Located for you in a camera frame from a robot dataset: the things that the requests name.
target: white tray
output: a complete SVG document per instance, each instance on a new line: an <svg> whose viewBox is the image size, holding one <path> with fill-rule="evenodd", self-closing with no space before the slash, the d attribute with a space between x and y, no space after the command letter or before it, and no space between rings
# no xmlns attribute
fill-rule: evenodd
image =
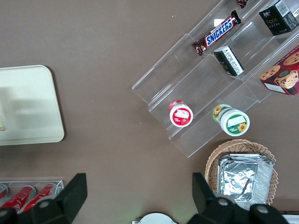
<svg viewBox="0 0 299 224"><path fill-rule="evenodd" d="M0 145L58 142L64 129L50 70L42 65L0 69Z"/></svg>

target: red can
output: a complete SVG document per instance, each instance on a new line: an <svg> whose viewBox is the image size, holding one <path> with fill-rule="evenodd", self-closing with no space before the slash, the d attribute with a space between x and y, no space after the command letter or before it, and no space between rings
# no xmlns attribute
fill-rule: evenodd
<svg viewBox="0 0 299 224"><path fill-rule="evenodd" d="M1 208L15 208L19 211L27 201L36 195L36 189L30 185L23 187L15 196L10 198Z"/></svg>
<svg viewBox="0 0 299 224"><path fill-rule="evenodd" d="M0 183L0 199L8 193L8 187L3 183Z"/></svg>
<svg viewBox="0 0 299 224"><path fill-rule="evenodd" d="M55 194L55 188L57 186L53 183L48 183L44 188L39 192L38 195L36 195L24 208L23 212L31 209L33 206L35 206L36 203L38 203L42 198L50 196Z"/></svg>

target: red box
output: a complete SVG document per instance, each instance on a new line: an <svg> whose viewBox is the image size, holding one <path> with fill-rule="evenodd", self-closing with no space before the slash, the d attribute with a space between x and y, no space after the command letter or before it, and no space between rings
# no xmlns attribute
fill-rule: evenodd
<svg viewBox="0 0 299 224"><path fill-rule="evenodd" d="M299 45L264 72L260 79L268 90L296 95L299 92Z"/></svg>

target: product label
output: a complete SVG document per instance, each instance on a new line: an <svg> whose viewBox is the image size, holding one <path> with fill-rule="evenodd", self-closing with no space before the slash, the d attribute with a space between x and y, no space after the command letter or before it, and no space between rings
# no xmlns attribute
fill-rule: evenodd
<svg viewBox="0 0 299 224"><path fill-rule="evenodd" d="M216 106L213 110L214 121L219 122L218 116L219 116L220 112L227 108L231 108L231 106L227 105L227 104L220 104L220 105Z"/></svg>
<svg viewBox="0 0 299 224"><path fill-rule="evenodd" d="M179 107L174 111L172 120L178 126L185 126L191 122L191 112L186 108Z"/></svg>
<svg viewBox="0 0 299 224"><path fill-rule="evenodd" d="M239 134L247 129L247 121L242 115L236 114L228 119L226 128L232 134Z"/></svg>
<svg viewBox="0 0 299 224"><path fill-rule="evenodd" d="M233 28L232 19L232 16L229 17L222 25L219 25L219 27L217 27L210 35L206 36L207 48Z"/></svg>
<svg viewBox="0 0 299 224"><path fill-rule="evenodd" d="M278 12L281 14L282 17L284 17L285 15L287 15L290 10L288 8L288 6L285 4L285 2L282 0L282 1L279 1L275 7L277 8Z"/></svg>
<svg viewBox="0 0 299 224"><path fill-rule="evenodd" d="M237 73L237 75L240 75L244 70L240 66L233 52L228 48L227 50L224 50L223 53L227 58L228 62L230 63L230 65L233 67L234 71Z"/></svg>
<svg viewBox="0 0 299 224"><path fill-rule="evenodd" d="M265 86L267 87L268 90L285 93L283 88L281 88L278 85L272 85L272 84L265 83Z"/></svg>

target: brown table surface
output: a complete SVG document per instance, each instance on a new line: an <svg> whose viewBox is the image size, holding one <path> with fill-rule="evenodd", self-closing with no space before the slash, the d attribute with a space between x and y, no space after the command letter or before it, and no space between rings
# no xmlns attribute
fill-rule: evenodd
<svg viewBox="0 0 299 224"><path fill-rule="evenodd" d="M129 224L159 211L186 223L196 208L192 173L204 172L221 133L190 159L131 90L218 0L1 1L0 67L42 64L55 78L66 137L0 147L3 180L86 172L88 199L74 223ZM299 210L299 97L273 93L248 110L243 138L277 159L273 205Z"/></svg>

